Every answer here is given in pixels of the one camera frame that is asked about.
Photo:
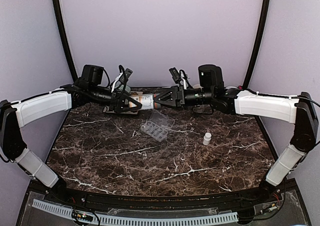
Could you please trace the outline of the orange pill bottle grey cap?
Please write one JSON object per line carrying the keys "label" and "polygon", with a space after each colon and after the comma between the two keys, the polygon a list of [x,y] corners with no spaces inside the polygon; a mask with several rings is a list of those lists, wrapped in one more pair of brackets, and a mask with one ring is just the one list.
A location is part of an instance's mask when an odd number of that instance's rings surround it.
{"label": "orange pill bottle grey cap", "polygon": [[160,109],[161,105],[154,101],[157,94],[141,94],[141,95],[131,95],[131,98],[142,104],[140,110],[153,110]]}

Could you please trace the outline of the clear plastic pill organizer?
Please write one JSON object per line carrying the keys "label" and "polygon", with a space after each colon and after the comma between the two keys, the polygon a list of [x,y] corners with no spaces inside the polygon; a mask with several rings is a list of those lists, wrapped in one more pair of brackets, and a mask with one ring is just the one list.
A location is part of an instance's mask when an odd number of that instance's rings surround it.
{"label": "clear plastic pill organizer", "polygon": [[158,142],[167,138],[169,130],[173,127],[175,120],[162,114],[160,111],[153,111],[149,120],[141,125],[140,129]]}

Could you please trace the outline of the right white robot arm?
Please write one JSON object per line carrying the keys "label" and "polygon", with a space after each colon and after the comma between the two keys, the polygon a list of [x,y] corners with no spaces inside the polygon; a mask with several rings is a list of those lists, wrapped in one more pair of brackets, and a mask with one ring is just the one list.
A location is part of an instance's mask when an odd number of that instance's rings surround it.
{"label": "right white robot arm", "polygon": [[288,146],[266,174],[263,180],[266,184],[255,192],[255,198],[260,203],[273,197],[274,187],[319,144],[317,103],[307,92],[285,96],[250,89],[228,89],[224,86],[221,68],[210,64],[198,68],[200,87],[186,88],[180,84],[182,77],[177,69],[171,68],[169,71],[176,85],[155,97],[155,102],[162,106],[180,108],[210,105],[224,114],[261,116],[294,124],[294,134]]}

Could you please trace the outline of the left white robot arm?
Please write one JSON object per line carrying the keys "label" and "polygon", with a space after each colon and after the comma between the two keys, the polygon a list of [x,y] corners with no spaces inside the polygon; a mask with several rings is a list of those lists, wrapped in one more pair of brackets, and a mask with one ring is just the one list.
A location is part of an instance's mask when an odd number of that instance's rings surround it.
{"label": "left white robot arm", "polygon": [[73,84],[61,86],[47,93],[20,101],[0,103],[0,157],[5,163],[15,162],[47,188],[60,204],[71,199],[64,180],[36,156],[24,142],[21,128],[31,122],[60,111],[68,111],[87,103],[108,106],[115,113],[138,111],[142,104],[126,91],[132,71],[119,67],[119,75],[112,84],[101,86],[106,71],[101,66],[84,65],[82,74]]}

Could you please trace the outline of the green ceramic bowl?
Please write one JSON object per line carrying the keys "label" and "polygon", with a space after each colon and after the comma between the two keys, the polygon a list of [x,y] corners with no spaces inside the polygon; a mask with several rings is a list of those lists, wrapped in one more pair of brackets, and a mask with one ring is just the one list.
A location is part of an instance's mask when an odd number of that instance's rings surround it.
{"label": "green ceramic bowl", "polygon": [[131,92],[131,87],[128,86],[128,85],[126,85],[126,86],[120,85],[120,86],[118,87],[118,90],[119,90],[120,92],[121,92],[122,90],[125,90],[127,93],[130,93],[130,92]]}

